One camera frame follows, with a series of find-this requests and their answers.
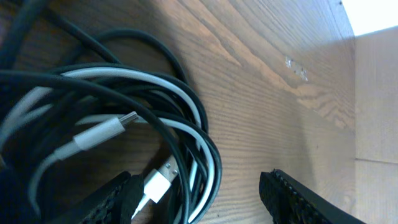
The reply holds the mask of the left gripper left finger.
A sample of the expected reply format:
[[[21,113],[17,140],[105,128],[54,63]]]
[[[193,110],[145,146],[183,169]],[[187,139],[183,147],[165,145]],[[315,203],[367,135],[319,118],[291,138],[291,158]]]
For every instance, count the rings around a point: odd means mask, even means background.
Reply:
[[[69,209],[50,220],[55,224],[125,223],[144,195],[144,179],[124,171]]]

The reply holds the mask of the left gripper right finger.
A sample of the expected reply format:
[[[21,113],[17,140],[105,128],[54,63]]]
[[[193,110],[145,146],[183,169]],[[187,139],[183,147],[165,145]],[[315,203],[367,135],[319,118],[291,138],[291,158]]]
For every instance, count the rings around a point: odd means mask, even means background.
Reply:
[[[280,169],[261,173],[259,195],[274,223],[362,223]]]

